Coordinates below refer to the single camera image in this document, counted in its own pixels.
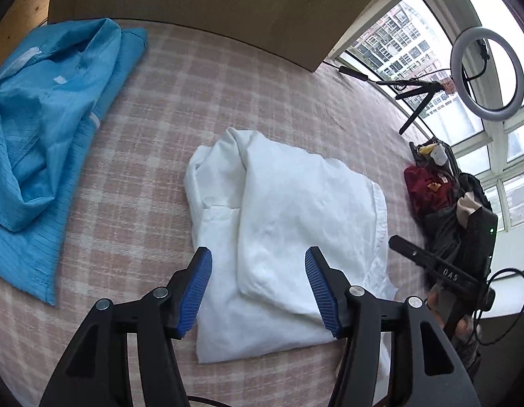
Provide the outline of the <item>right hand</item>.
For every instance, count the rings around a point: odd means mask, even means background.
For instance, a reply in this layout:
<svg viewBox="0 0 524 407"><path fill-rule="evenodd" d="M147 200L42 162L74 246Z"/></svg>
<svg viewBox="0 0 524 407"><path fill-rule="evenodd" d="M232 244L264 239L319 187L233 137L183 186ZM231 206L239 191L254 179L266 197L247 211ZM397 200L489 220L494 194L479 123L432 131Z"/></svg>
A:
<svg viewBox="0 0 524 407"><path fill-rule="evenodd" d="M426 306L452 342L467 344L471 341L474 332L472 317L463 314L460 320L457 319L461 307L449 290L443 289L441 284L433 285L428 292Z"/></svg>

